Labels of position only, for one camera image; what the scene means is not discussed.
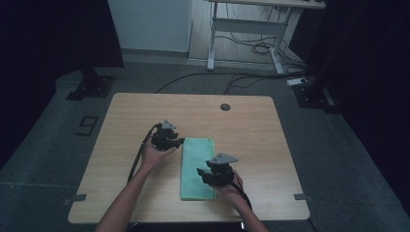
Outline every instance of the tabletop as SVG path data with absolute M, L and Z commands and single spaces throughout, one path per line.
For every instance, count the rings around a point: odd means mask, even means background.
M 304 9 L 325 9 L 326 4 L 324 1 L 316 2 L 314 0 L 205 0 L 208 2 L 216 3 L 233 3 L 233 4 L 249 4 L 249 5 L 263 5 L 263 6 L 279 6 L 279 7 L 291 7 L 291 8 L 304 8 Z
M 224 111 L 222 104 L 229 104 Z M 141 141 L 167 119 L 179 137 L 210 137 L 216 153 L 238 158 L 231 163 L 242 179 L 261 220 L 307 219 L 302 187 L 274 102 L 269 97 L 116 94 L 69 214 L 72 223 L 98 223 L 126 185 Z M 132 222 L 237 221 L 238 214 L 217 194 L 211 201 L 180 200 L 182 149 L 167 157 L 147 180 Z

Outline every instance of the gray carpet floor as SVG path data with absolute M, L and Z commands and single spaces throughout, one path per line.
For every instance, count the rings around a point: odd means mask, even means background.
M 116 81 L 106 99 L 66 101 L 81 76 L 56 82 L 57 92 L 42 117 L 0 171 L 0 231 L 93 231 L 93 224 L 68 222 L 66 199 L 76 194 L 103 118 L 115 93 L 153 93 L 204 67 L 126 63 L 101 70 Z M 266 71 L 218 68 L 213 75 L 181 79 L 161 93 L 221 95 L 231 74 Z M 231 95 L 270 96 L 294 160 L 317 231 L 410 231 L 410 219 L 361 142 L 341 115 L 300 108 L 283 78 L 262 80 Z M 241 85 L 251 84 L 245 79 Z M 77 136 L 83 116 L 98 116 L 90 136 Z M 270 231 L 314 231 L 306 220 L 264 221 Z

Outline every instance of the left arm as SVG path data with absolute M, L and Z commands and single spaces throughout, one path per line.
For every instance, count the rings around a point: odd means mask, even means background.
M 130 223 L 133 207 L 148 176 L 155 166 L 175 150 L 175 148 L 171 148 L 166 152 L 160 152 L 151 144 L 151 138 L 147 141 L 142 153 L 141 166 L 105 212 L 96 231 L 126 231 Z

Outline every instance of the green cloth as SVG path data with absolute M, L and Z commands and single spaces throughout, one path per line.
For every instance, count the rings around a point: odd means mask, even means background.
M 214 156 L 215 142 L 211 138 L 186 138 L 182 151 L 181 200 L 212 200 L 215 191 L 202 182 L 196 168 L 210 171 L 206 160 Z

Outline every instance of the desk leg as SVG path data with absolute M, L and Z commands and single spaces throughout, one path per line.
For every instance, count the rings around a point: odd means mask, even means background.
M 280 57 L 278 55 L 278 52 L 280 50 L 280 44 L 283 40 L 283 36 L 284 36 L 284 33 L 286 32 L 286 28 L 289 23 L 289 18 L 291 15 L 292 15 L 292 8 L 289 8 L 287 10 L 286 19 L 282 22 L 282 25 L 280 27 L 278 38 L 277 38 L 277 41 L 275 42 L 274 49 L 271 50 L 271 56 L 272 56 L 272 59 L 274 60 L 275 68 L 277 68 L 278 74 L 284 74 L 283 67 L 280 63 Z
M 215 62 L 215 31 L 216 31 L 216 23 L 217 23 L 217 9 L 218 9 L 218 3 L 216 2 L 216 3 L 214 3 L 214 14 L 212 15 L 211 43 L 209 44 L 209 51 L 208 51 L 208 71 L 212 71 L 214 69 L 214 62 Z

